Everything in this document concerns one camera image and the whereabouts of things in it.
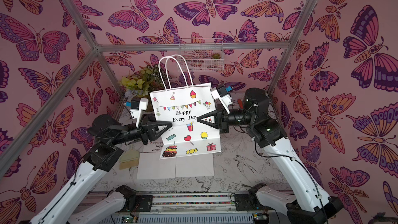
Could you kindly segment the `white paper gift bag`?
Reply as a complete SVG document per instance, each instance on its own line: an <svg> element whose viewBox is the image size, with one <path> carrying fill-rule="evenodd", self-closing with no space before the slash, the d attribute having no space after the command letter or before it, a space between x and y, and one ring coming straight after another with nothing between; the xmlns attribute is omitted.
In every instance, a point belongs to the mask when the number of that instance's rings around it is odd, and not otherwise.
<svg viewBox="0 0 398 224"><path fill-rule="evenodd" d="M162 157L162 142L152 142L140 152L137 180L171 179L176 177L176 159Z"/></svg>

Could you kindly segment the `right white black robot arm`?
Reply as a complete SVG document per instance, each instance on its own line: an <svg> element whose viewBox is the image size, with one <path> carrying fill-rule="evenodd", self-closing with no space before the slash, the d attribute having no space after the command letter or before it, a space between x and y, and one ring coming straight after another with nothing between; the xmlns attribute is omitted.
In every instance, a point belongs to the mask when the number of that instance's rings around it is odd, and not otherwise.
<svg viewBox="0 0 398 224"><path fill-rule="evenodd" d="M245 92L242 107L229 109L230 87L211 89L219 100L216 110L198 117L198 122L228 133L230 127L240 127L263 150L262 158L270 158L289 183L291 195L258 184L249 191L259 204L284 214L292 224L325 224L341 209L338 197L330 196L316 182L293 149L285 130L268 114L270 99L265 90L250 88Z"/></svg>

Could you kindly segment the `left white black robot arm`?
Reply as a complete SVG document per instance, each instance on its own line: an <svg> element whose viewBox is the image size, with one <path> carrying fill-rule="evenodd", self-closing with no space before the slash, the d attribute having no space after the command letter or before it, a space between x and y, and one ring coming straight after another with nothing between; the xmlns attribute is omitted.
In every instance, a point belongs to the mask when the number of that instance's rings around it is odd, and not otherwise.
<svg viewBox="0 0 398 224"><path fill-rule="evenodd" d="M145 114L139 126L122 125L108 114L94 119L88 132L95 138L93 147L83 156L66 186L50 203L28 222L30 224L95 224L120 210L131 211L137 207L137 192L123 185L103 201L73 214L75 209L118 162L124 151L118 147L125 142L155 141L172 127L169 121L157 121L153 114Z"/></svg>

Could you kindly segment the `red rubber glove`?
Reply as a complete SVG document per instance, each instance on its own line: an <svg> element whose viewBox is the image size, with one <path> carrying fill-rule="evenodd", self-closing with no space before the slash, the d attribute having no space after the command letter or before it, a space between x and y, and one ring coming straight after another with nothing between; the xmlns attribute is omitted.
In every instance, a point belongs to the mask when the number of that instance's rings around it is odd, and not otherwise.
<svg viewBox="0 0 398 224"><path fill-rule="evenodd" d="M240 107L241 109L243 109L244 107L243 107L243 102L242 102L242 100L241 100L241 99L238 99L237 102L238 102L238 104L239 104L239 107Z"/></svg>

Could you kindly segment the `potted green leafy plant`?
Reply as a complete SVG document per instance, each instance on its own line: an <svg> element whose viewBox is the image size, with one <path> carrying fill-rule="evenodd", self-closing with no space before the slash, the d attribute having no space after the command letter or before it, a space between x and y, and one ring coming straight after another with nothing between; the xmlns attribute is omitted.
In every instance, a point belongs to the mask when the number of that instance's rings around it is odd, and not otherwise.
<svg viewBox="0 0 398 224"><path fill-rule="evenodd" d="M146 66L135 74L122 77L120 84L126 89L126 93L149 98L150 92L164 89L161 73L158 67Z"/></svg>

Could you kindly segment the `small plant in basket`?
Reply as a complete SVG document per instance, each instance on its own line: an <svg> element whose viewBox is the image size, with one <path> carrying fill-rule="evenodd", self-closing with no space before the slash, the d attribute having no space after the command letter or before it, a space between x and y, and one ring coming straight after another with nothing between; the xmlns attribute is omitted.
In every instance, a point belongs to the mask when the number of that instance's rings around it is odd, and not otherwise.
<svg viewBox="0 0 398 224"><path fill-rule="evenodd" d="M222 54L219 54L219 53L212 54L211 58L213 60L220 60L222 58Z"/></svg>

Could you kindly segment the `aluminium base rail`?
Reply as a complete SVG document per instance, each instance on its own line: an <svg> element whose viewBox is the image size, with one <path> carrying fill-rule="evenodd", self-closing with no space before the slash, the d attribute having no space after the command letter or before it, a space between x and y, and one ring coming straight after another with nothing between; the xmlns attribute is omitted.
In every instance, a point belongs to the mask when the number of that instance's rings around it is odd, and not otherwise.
<svg viewBox="0 0 398 224"><path fill-rule="evenodd" d="M68 224L289 224L288 216L261 205L245 192L138 194L121 207L114 192L98 204L76 211Z"/></svg>

